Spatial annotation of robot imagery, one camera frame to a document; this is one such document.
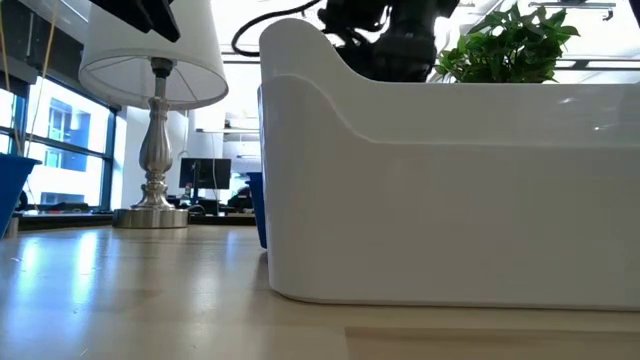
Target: window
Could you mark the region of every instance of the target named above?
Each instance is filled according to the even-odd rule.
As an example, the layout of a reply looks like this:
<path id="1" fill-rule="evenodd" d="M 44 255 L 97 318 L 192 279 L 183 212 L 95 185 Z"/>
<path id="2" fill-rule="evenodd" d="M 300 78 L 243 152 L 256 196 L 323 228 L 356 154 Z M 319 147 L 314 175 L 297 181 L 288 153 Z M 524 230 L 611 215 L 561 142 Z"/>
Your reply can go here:
<path id="1" fill-rule="evenodd" d="M 15 100 L 15 95 L 0 89 L 0 126 L 11 127 Z"/>
<path id="2" fill-rule="evenodd" d="M 40 91 L 42 94 L 38 105 Z M 27 131 L 33 129 L 34 135 L 104 152 L 110 114 L 103 105 L 39 78 L 29 92 Z"/>
<path id="3" fill-rule="evenodd" d="M 42 162 L 25 185 L 29 203 L 109 206 L 113 113 L 42 78 L 31 86 L 26 107 L 25 147 L 28 157 Z"/>
<path id="4" fill-rule="evenodd" d="M 9 153 L 9 137 L 7 135 L 0 135 L 0 153 Z"/>
<path id="5" fill-rule="evenodd" d="M 58 193 L 40 194 L 40 204 L 55 205 L 61 202 L 83 203 L 84 195 L 70 195 L 70 194 L 58 194 Z"/>
<path id="6" fill-rule="evenodd" d="M 29 157 L 42 161 L 29 177 L 33 193 L 29 203 L 36 199 L 39 204 L 68 201 L 100 205 L 103 159 L 35 142 L 29 146 Z"/>

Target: black cable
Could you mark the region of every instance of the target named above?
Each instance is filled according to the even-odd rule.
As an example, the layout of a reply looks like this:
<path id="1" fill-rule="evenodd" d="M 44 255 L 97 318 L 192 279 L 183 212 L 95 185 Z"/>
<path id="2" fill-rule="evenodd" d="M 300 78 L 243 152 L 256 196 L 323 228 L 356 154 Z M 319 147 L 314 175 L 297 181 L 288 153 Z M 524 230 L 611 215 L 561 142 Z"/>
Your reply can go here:
<path id="1" fill-rule="evenodd" d="M 289 9 L 289 10 L 282 10 L 282 11 L 274 11 L 274 12 L 270 12 L 268 14 L 264 14 L 262 16 L 258 16 L 257 18 L 249 21 L 248 23 L 246 23 L 243 27 L 240 28 L 240 30 L 238 30 L 238 32 L 236 32 L 236 34 L 233 36 L 233 40 L 231 40 L 231 48 L 233 49 L 233 51 L 235 51 L 236 53 L 242 55 L 242 56 L 247 56 L 247 57 L 259 57 L 260 56 L 260 52 L 259 51 L 245 51 L 245 50 L 240 50 L 238 48 L 238 40 L 240 40 L 240 36 L 242 36 L 247 30 L 249 30 L 251 27 L 253 27 L 254 25 L 261 23 L 265 20 L 269 20 L 275 17 L 280 17 L 280 16 L 287 16 L 287 15 L 293 15 L 293 14 L 297 14 L 299 12 L 303 12 L 307 9 L 309 9 L 310 7 L 318 4 L 320 1 L 322 0 L 311 0 L 308 3 L 304 4 L 304 5 L 300 5 L 296 8 L 293 9 Z"/>

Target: blue object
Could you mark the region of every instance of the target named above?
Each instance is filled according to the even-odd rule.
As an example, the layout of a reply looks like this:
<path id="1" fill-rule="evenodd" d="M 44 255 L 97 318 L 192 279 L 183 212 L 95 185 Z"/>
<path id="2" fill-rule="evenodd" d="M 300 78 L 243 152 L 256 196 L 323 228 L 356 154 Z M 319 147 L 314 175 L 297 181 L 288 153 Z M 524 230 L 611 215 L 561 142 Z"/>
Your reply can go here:
<path id="1" fill-rule="evenodd" d="M 251 200 L 253 200 L 253 210 L 256 215 L 258 225 L 258 237 L 260 246 L 267 248 L 267 224 L 264 214 L 264 194 L 262 185 L 262 173 L 247 173 L 249 175 L 249 188 L 251 188 Z"/>
<path id="2" fill-rule="evenodd" d="M 16 208 L 20 192 L 38 160 L 0 154 L 0 239 Z"/>

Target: glass window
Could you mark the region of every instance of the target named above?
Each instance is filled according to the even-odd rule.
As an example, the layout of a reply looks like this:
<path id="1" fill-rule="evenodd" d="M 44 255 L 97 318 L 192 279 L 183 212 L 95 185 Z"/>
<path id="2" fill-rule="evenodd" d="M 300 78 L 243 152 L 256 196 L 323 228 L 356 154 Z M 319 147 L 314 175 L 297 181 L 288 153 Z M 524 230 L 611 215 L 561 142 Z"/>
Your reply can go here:
<path id="1" fill-rule="evenodd" d="M 33 128 L 34 135 L 104 152 L 109 114 L 103 105 L 38 78 L 29 91 L 27 131 Z"/>
<path id="2" fill-rule="evenodd" d="M 9 153 L 9 137 L 7 135 L 0 134 L 0 153 Z"/>
<path id="3" fill-rule="evenodd" d="M 100 205 L 103 160 L 43 144 L 31 143 L 29 157 L 42 161 L 29 177 L 29 186 L 37 204 L 62 201 Z"/>
<path id="4" fill-rule="evenodd" d="M 16 96 L 0 89 L 0 126 L 11 127 L 11 114 L 13 114 Z"/>

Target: wooden desk surface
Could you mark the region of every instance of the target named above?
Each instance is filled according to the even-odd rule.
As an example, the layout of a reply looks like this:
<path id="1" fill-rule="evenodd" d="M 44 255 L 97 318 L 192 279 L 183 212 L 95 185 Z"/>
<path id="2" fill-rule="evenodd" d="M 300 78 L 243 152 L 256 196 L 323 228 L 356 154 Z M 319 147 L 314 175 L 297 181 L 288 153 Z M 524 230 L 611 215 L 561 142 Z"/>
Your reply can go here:
<path id="1" fill-rule="evenodd" d="M 250 227 L 0 241 L 0 359 L 76 358 L 638 360 L 640 313 L 298 303 Z"/>

